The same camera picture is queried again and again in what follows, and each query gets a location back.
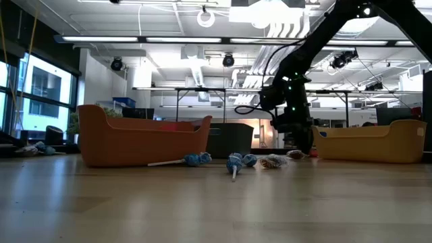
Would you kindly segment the orange plastic bin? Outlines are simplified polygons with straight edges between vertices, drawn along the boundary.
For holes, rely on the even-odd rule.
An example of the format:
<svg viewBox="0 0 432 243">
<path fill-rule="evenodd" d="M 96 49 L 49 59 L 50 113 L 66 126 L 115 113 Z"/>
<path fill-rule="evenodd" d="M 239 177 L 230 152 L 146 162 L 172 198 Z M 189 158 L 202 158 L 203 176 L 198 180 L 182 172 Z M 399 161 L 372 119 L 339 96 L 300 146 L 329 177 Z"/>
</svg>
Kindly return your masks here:
<svg viewBox="0 0 432 243">
<path fill-rule="evenodd" d="M 156 121 L 107 117 L 102 107 L 78 107 L 79 142 L 88 167 L 131 167 L 176 161 L 206 151 L 212 117 Z"/>
</svg>

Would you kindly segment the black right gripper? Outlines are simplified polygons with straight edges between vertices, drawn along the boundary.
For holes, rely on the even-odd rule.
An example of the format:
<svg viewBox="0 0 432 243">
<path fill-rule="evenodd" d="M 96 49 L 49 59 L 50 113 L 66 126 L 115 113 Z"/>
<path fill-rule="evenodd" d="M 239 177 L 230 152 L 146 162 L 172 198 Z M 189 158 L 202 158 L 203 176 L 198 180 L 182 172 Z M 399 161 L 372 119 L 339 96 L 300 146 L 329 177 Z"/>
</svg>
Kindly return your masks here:
<svg viewBox="0 0 432 243">
<path fill-rule="evenodd" d="M 293 133 L 294 142 L 298 150 L 305 155 L 310 153 L 313 146 L 313 131 L 311 126 L 314 119 L 308 115 L 290 115 L 289 113 L 273 114 L 271 125 L 279 133 Z"/>
</svg>

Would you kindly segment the teal plastic bin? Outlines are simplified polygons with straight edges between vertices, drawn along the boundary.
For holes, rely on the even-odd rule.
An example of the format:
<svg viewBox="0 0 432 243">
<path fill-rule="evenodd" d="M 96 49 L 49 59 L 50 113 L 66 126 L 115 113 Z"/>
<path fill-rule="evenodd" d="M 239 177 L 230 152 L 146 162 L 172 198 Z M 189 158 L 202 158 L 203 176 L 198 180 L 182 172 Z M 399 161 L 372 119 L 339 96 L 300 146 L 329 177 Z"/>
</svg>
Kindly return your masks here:
<svg viewBox="0 0 432 243">
<path fill-rule="evenodd" d="M 253 127 L 246 124 L 211 124 L 206 152 L 213 159 L 226 159 L 232 153 L 249 154 Z"/>
</svg>

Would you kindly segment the black monitor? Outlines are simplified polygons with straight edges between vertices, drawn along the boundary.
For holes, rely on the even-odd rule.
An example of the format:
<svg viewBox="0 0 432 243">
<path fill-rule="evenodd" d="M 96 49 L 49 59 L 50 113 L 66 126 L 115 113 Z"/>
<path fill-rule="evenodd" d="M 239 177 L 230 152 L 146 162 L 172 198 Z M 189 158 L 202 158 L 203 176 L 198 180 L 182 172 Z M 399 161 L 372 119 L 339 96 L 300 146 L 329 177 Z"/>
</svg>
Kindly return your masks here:
<svg viewBox="0 0 432 243">
<path fill-rule="evenodd" d="M 412 117 L 409 108 L 376 108 L 376 113 L 378 126 L 388 126 L 396 120 Z"/>
<path fill-rule="evenodd" d="M 123 108 L 122 115 L 127 118 L 153 120 L 155 110 L 153 108 Z"/>
</svg>

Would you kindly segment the black chair back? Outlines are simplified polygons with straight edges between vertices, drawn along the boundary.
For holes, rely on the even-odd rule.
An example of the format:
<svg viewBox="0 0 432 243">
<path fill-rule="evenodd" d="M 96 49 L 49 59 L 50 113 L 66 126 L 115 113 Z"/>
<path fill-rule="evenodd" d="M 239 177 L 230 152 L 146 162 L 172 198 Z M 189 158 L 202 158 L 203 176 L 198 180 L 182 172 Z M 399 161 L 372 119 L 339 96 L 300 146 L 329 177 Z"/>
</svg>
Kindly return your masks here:
<svg viewBox="0 0 432 243">
<path fill-rule="evenodd" d="M 55 126 L 47 126 L 45 131 L 46 145 L 62 145 L 64 132 Z"/>
</svg>

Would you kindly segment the blue storage crate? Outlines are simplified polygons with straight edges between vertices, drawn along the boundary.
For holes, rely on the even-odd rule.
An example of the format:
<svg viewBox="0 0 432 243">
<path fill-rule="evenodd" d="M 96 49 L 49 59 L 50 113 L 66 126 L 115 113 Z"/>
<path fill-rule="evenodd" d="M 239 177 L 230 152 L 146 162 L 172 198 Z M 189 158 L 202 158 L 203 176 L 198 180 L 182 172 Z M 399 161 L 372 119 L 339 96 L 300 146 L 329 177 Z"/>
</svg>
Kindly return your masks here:
<svg viewBox="0 0 432 243">
<path fill-rule="evenodd" d="M 136 107 L 136 101 L 134 99 L 128 98 L 128 97 L 113 97 L 113 101 L 116 101 L 118 103 L 122 103 L 125 106 L 135 108 Z"/>
</svg>

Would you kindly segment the yellow plastic bin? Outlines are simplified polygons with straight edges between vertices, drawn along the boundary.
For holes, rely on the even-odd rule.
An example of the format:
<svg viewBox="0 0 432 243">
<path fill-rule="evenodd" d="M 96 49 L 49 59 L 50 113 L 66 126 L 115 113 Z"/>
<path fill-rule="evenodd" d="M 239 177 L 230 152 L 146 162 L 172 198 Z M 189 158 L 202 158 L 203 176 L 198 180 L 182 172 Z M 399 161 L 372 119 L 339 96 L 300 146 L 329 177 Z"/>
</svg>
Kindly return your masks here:
<svg viewBox="0 0 432 243">
<path fill-rule="evenodd" d="M 312 130 L 321 159 L 407 164 L 421 162 L 427 124 L 401 119 L 388 126 Z"/>
</svg>

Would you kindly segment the background table black legs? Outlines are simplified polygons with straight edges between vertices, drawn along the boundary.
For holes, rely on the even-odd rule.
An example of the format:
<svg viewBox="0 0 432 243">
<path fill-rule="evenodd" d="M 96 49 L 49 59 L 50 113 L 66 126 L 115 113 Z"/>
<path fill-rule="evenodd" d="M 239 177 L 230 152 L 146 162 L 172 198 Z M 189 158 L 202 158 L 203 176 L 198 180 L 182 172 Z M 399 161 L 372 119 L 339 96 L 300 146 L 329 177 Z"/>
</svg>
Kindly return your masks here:
<svg viewBox="0 0 432 243">
<path fill-rule="evenodd" d="M 214 92 L 218 95 L 220 92 L 223 93 L 223 97 L 220 99 L 223 101 L 223 122 L 226 122 L 226 101 L 227 101 L 227 92 L 251 92 L 258 93 L 259 89 L 253 88 L 208 88 L 208 87 L 133 87 L 133 90 L 145 90 L 145 91 L 176 91 L 176 104 L 175 104 L 175 120 L 179 120 L 179 110 L 180 110 L 180 100 L 183 96 L 180 97 L 180 93 L 185 91 L 184 95 L 193 92 Z"/>
<path fill-rule="evenodd" d="M 307 101 L 311 115 L 316 119 L 336 122 L 342 126 L 357 127 L 365 122 L 377 123 L 378 108 L 414 108 L 423 105 L 420 91 L 401 90 L 308 90 Z"/>
</svg>

